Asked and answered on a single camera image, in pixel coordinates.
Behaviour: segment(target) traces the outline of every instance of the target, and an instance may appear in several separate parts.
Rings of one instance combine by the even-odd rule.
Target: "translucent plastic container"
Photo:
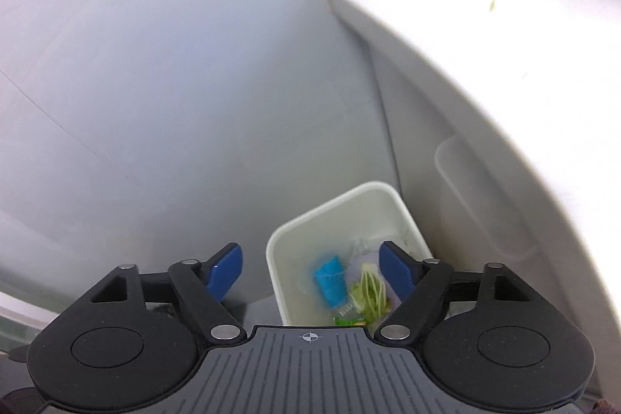
[[[377,250],[393,241],[413,258],[431,253],[401,197],[392,186],[368,182],[278,228],[266,256],[283,324],[332,326],[333,312],[313,280],[322,261],[352,256],[363,242]]]

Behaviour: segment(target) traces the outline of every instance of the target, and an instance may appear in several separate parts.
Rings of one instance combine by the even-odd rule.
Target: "gray wall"
[[[60,308],[114,265],[265,245],[395,184],[365,47],[324,0],[0,0],[0,279]]]

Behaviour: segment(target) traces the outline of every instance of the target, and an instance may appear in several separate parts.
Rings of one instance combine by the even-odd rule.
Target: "ribbed surface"
[[[59,414],[49,407],[44,414]],[[259,327],[213,349],[196,375],[137,414],[480,414],[440,390],[414,355],[361,328]],[[581,414],[575,405],[559,414]]]

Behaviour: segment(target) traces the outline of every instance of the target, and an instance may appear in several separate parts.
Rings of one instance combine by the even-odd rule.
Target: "metal screw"
[[[402,324],[387,324],[380,330],[380,333],[391,341],[401,341],[410,336],[410,329]]]
[[[211,336],[221,341],[234,339],[241,333],[241,330],[233,324],[219,324],[211,329]]]

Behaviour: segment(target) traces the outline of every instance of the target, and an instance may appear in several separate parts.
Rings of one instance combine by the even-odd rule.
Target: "white countertop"
[[[602,385],[617,395],[611,391],[621,377],[621,0],[330,1],[380,51],[423,58],[446,81],[444,92],[417,83],[426,78],[405,58],[401,71],[411,71],[425,93],[437,86],[430,97],[436,105],[448,89],[465,98],[543,187],[575,244],[566,247],[567,236],[548,226],[548,238],[557,235],[553,261],[566,264],[565,282],[573,283],[567,293],[582,307],[582,324],[591,320],[585,330],[595,348],[604,351]],[[595,276],[587,282],[581,269]]]

